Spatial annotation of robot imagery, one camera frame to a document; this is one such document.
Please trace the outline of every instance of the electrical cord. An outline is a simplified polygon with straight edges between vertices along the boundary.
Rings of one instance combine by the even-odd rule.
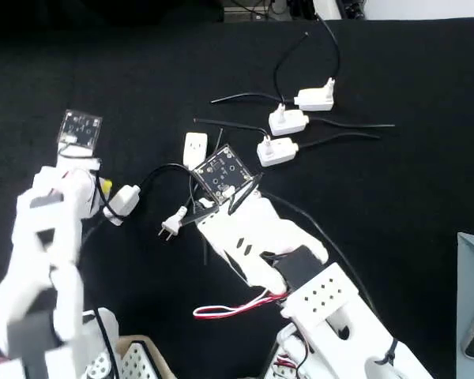
[[[306,142],[305,144],[299,144],[299,148],[312,148],[314,146],[319,146],[320,144],[328,144],[329,142],[334,142],[341,139],[352,138],[352,137],[365,139],[365,140],[380,140],[381,139],[380,136],[376,136],[374,134],[368,134],[368,133],[339,133],[327,138],[323,138],[321,140]]]
[[[303,346],[306,348],[306,354],[304,355],[303,360],[299,363],[299,365],[295,369],[295,376],[297,377],[297,379],[300,379],[300,374],[299,374],[300,367],[306,362],[307,358],[309,358],[309,343],[307,342],[307,338],[303,335],[303,333],[300,331],[298,327],[297,327],[297,331],[302,336]]]
[[[267,20],[269,18],[269,14],[267,13],[267,9],[265,8],[265,2],[266,0],[258,0],[253,8],[251,8],[253,11],[256,9],[256,7],[260,4],[260,3],[263,3],[263,11],[265,12],[264,15],[265,15],[265,19]],[[253,20],[253,15],[254,13],[250,12],[250,20],[252,21]]]
[[[369,308],[371,308],[372,312],[374,312],[375,316],[380,319],[379,313],[376,310],[376,307],[374,305],[374,302],[372,301],[371,294],[363,284],[363,281],[360,279],[358,272],[356,272],[355,268],[351,264],[350,260],[346,257],[346,255],[342,252],[340,247],[326,234],[326,232],[322,229],[322,227],[316,222],[316,220],[306,211],[303,209],[297,207],[296,205],[290,203],[289,201],[286,201],[285,199],[278,197],[276,195],[271,194],[270,192],[266,192],[261,190],[261,193],[265,196],[270,198],[271,200],[275,201],[276,203],[282,204],[288,208],[290,208],[292,211],[299,213],[300,215],[304,216],[306,219],[312,223],[312,225],[316,228],[316,230],[319,232],[319,234],[333,247],[333,249],[336,251],[337,255],[339,258],[344,262],[346,267],[348,268],[349,272],[351,273],[353,279],[356,281],[358,284],[358,287],[360,291],[362,292],[363,298],[367,302],[367,305]]]
[[[254,9],[250,9],[250,8],[248,8],[247,6],[244,6],[243,4],[241,4],[240,2],[237,2],[236,0],[230,0],[230,1],[233,2],[233,3],[234,3],[236,6],[238,6],[239,8],[245,9],[245,10],[247,10],[248,12],[250,12],[250,13],[252,13],[252,14],[256,14],[257,16],[266,17],[266,18],[270,18],[271,20],[274,20],[273,18],[268,17],[266,14],[257,12],[257,11],[254,10]]]
[[[284,104],[284,96],[281,93],[279,89],[279,85],[277,83],[277,73],[279,71],[279,68],[283,65],[284,61],[288,59],[288,57],[295,51],[301,44],[302,42],[309,36],[309,33],[305,32],[304,35],[302,36],[301,39],[298,41],[294,42],[279,58],[279,60],[276,63],[276,66],[274,67],[274,72],[273,72],[273,80],[274,80],[274,88],[276,89],[277,95],[281,98],[281,103]]]
[[[66,158],[66,159],[97,159],[93,156],[68,156],[68,155],[63,154],[63,152],[65,150],[67,150],[70,146],[77,146],[77,145],[76,144],[66,144],[65,146],[63,146],[62,148],[60,148],[58,150],[58,155],[61,156],[62,158]]]
[[[260,184],[261,178],[263,177],[263,172],[258,175],[255,175],[251,180],[250,186],[246,189],[246,192],[234,203],[235,195],[231,197],[230,204],[228,205],[228,215],[231,216],[235,211],[241,206],[241,204],[247,199],[248,196],[258,187]]]
[[[394,128],[395,124],[348,124],[346,122],[339,122],[330,120],[320,116],[309,116],[310,121],[320,121],[329,124],[333,127],[342,129],[380,129],[380,128]]]
[[[118,220],[124,220],[125,216],[119,215],[109,204],[109,201],[105,198],[105,194],[103,193],[102,186],[100,185],[100,170],[95,171],[95,187],[100,195],[100,199],[103,202],[103,205],[109,210],[113,217]]]
[[[179,163],[166,163],[158,166],[157,168],[153,169],[147,176],[142,180],[139,187],[141,188],[141,192],[144,193],[148,190],[149,185],[151,184],[152,180],[161,172],[168,171],[168,170],[175,170],[175,171],[183,171],[187,173],[190,177],[195,179],[198,183],[198,178],[194,172],[188,170],[188,168],[184,167],[182,164]]]
[[[194,118],[193,122],[195,124],[208,124],[208,125],[218,125],[231,129],[241,129],[241,130],[251,130],[254,132],[259,132],[265,137],[268,137],[269,134],[263,128],[258,128],[257,126],[249,126],[245,124],[239,124],[238,122],[229,122],[229,121],[218,121],[218,120],[209,120],[207,118]]]
[[[270,95],[264,92],[242,92],[242,93],[237,93],[235,95],[225,96],[219,99],[211,100],[211,104],[223,103],[224,101],[240,99],[242,97],[258,97],[262,99],[272,100],[275,103],[279,103],[281,101],[280,97]],[[286,99],[284,102],[288,104],[293,104],[293,99]]]
[[[326,24],[325,20],[323,20],[319,14],[315,13],[314,16],[318,19],[319,22],[322,23],[323,28],[329,33],[330,39],[332,40],[332,45],[333,49],[335,51],[336,55],[336,66],[335,69],[333,70],[333,73],[331,75],[331,78],[335,79],[337,75],[339,75],[339,70],[340,70],[340,48],[339,48],[339,43],[337,42],[337,38],[332,32],[332,29]]]

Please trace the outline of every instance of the white robotic arm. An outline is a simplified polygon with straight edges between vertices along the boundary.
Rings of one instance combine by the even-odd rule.
[[[41,376],[77,379],[105,350],[94,317],[83,315],[83,283],[77,270],[81,220],[94,216],[102,205],[92,173],[100,169],[100,162],[91,158],[88,149],[62,148],[66,156],[81,158],[59,157],[57,167],[42,167],[32,188],[17,198],[13,252],[0,283],[0,351],[10,358],[0,363],[0,379],[27,377],[25,371],[37,372],[38,366]],[[57,292],[56,307],[48,312],[47,321],[36,321],[39,315],[28,317],[39,294],[51,287]],[[107,310],[99,313],[114,346],[117,321]],[[29,355],[36,348],[43,361],[35,362],[33,369]]]
[[[197,227],[249,286],[264,287],[275,295],[288,292],[281,314],[292,323],[277,335],[279,349],[265,379],[295,378],[297,370],[303,379],[431,379],[359,297],[339,265],[326,264],[328,254],[322,243],[292,221],[281,219],[258,190],[231,216],[224,205]],[[310,265],[320,269],[301,286],[291,287],[287,276],[292,271],[281,273],[270,258],[279,261],[286,258],[283,254],[300,254],[300,247],[318,261]],[[297,274],[303,275],[293,267],[293,275]],[[307,357],[305,343],[313,350]],[[281,355],[290,361],[278,370]]]

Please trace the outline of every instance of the black fabric surface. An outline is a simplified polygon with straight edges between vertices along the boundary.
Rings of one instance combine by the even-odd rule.
[[[456,233],[474,234],[474,19],[331,22],[342,65],[332,114],[395,122],[381,141],[301,151],[264,169],[261,186],[305,208],[349,256],[387,328],[436,378],[455,365]],[[184,135],[217,128],[194,116],[266,127],[270,103],[211,106],[236,92],[272,93],[285,46],[309,31],[280,72],[288,96],[324,84],[333,51],[315,23],[186,25],[58,32],[0,39],[0,280],[9,262],[16,196],[55,163],[66,108],[103,117],[96,154],[115,188],[182,159]],[[315,124],[295,141],[329,131]],[[260,137],[224,141],[258,172]],[[258,374],[285,321],[275,305],[227,320],[195,321],[208,304],[241,304],[248,289],[222,260],[202,264],[193,227],[166,243],[160,223],[188,194],[162,176],[122,227],[103,227],[83,253],[86,286],[113,310],[121,334],[151,336],[179,377]],[[306,220],[277,207],[314,235]]]

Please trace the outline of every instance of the electrical plug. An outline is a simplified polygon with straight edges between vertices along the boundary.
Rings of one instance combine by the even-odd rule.
[[[333,87],[335,80],[329,78],[321,88],[301,89],[293,99],[302,111],[330,111],[333,107]]]
[[[165,241],[171,239],[172,235],[176,236],[179,234],[179,229],[181,227],[181,220],[186,216],[188,209],[184,206],[179,208],[179,210],[164,222],[161,223],[161,231],[158,233],[158,237],[162,235],[164,231],[167,231],[168,236]]]
[[[258,158],[263,167],[288,162],[295,158],[298,151],[299,146],[291,138],[271,140],[270,137],[264,137],[257,146]]]
[[[297,133],[306,129],[309,118],[299,109],[286,111],[284,104],[269,115],[269,126],[273,136]]]
[[[139,186],[123,186],[109,201],[108,205],[118,215],[127,217],[137,206],[140,192],[141,188]],[[123,223],[123,220],[115,217],[107,206],[103,208],[103,214],[117,227]]]

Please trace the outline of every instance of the circuit board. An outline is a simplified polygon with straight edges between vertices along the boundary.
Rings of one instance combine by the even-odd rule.
[[[194,173],[218,205],[230,199],[253,178],[227,144],[195,167]]]
[[[93,150],[100,132],[102,118],[67,110],[58,136],[59,144],[71,144]]]

